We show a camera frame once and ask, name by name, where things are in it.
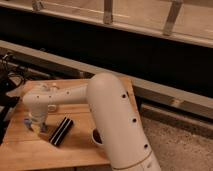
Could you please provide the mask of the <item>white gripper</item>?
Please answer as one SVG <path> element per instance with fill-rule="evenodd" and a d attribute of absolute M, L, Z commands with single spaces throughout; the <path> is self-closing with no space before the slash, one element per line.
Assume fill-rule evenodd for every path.
<path fill-rule="evenodd" d="M 32 130 L 32 123 L 35 125 L 41 126 L 41 132 L 46 132 L 47 131 L 47 126 L 45 124 L 47 115 L 44 113 L 30 113 L 29 118 L 24 119 L 24 124 L 25 126 L 29 129 Z"/>

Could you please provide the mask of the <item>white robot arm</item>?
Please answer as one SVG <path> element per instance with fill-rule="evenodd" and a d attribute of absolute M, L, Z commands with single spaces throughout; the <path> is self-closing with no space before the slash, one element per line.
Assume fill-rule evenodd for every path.
<path fill-rule="evenodd" d="M 45 126 L 50 105 L 84 102 L 89 105 L 113 171 L 162 171 L 127 90 L 117 76 L 99 73 L 86 84 L 56 90 L 40 84 L 23 97 L 29 120 L 37 130 Z"/>

